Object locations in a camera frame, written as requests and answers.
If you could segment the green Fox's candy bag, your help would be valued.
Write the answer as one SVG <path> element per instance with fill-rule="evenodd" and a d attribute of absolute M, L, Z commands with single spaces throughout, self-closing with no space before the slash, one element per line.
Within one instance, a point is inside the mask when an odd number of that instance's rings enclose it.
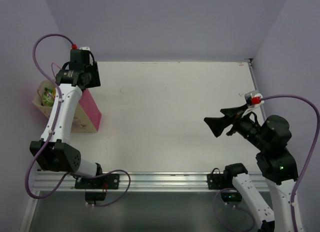
<path fill-rule="evenodd" d="M 55 88 L 47 88 L 45 87 L 42 94 L 42 105 L 47 107 L 52 107 L 56 97 L 56 89 Z"/>

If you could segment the pink paper bag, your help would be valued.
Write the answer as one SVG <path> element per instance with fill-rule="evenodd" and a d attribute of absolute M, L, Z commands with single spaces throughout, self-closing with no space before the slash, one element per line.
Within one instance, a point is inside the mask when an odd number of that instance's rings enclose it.
<path fill-rule="evenodd" d="M 52 106 L 44 106 L 43 94 L 47 89 L 55 89 L 49 80 L 41 82 L 36 90 L 32 103 L 49 119 Z M 99 130 L 102 114 L 98 109 L 89 90 L 85 90 L 78 102 L 72 122 L 71 131 L 73 133 L 96 133 Z"/>

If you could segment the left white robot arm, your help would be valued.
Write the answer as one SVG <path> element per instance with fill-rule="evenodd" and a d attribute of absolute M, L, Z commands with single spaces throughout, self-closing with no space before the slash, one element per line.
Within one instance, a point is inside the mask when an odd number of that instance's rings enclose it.
<path fill-rule="evenodd" d="M 80 151 L 70 145 L 73 118 L 84 91 L 101 85 L 92 52 L 72 49 L 70 61 L 56 74 L 55 83 L 48 123 L 40 139 L 30 143 L 30 152 L 42 170 L 83 176 L 92 188 L 99 188 L 104 182 L 101 166 L 82 158 Z"/>

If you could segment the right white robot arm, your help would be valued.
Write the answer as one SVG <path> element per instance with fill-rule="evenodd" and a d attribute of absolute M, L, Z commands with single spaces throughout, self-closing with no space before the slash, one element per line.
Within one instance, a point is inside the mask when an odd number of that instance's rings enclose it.
<path fill-rule="evenodd" d="M 278 115 L 271 115 L 260 125 L 253 109 L 247 105 L 221 109 L 222 117 L 204 118 L 215 137 L 221 136 L 230 127 L 228 136 L 241 135 L 259 150 L 257 165 L 265 178 L 273 202 L 273 208 L 252 185 L 248 170 L 242 163 L 227 165 L 223 173 L 207 176 L 208 185 L 224 191 L 236 190 L 245 200 L 251 217 L 259 231 L 295 231 L 303 228 L 300 221 L 293 222 L 291 201 L 292 189 L 298 180 L 297 164 L 287 150 L 291 139 L 290 125 Z"/>

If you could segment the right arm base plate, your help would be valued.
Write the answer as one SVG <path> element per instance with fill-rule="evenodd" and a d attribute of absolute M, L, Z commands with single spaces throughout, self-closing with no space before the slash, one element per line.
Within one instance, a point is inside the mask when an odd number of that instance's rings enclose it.
<path fill-rule="evenodd" d="M 227 181 L 224 173 L 221 173 L 220 169 L 217 167 L 206 175 L 206 181 L 209 190 L 234 188 L 233 185 Z"/>

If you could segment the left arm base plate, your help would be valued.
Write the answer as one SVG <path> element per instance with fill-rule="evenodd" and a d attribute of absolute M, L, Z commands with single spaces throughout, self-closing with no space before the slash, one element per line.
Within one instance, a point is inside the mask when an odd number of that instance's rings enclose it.
<path fill-rule="evenodd" d="M 120 175 L 112 173 L 97 179 L 77 179 L 74 187 L 75 189 L 118 189 L 119 181 Z"/>

